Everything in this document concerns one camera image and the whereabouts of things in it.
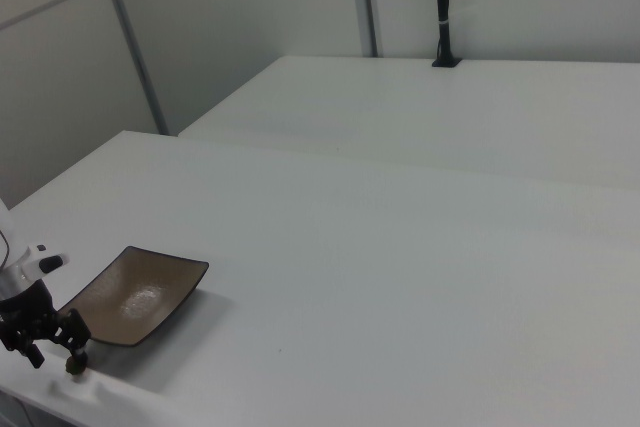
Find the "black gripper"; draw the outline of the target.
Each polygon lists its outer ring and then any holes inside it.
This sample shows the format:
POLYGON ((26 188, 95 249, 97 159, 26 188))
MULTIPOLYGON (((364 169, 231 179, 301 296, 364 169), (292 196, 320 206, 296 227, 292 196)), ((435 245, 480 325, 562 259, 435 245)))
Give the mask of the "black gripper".
POLYGON ((19 352, 39 369, 44 356, 33 341, 50 338, 71 354, 80 354, 91 339, 91 331, 75 308, 55 315, 51 294, 42 280, 1 301, 1 342, 6 350, 19 352))

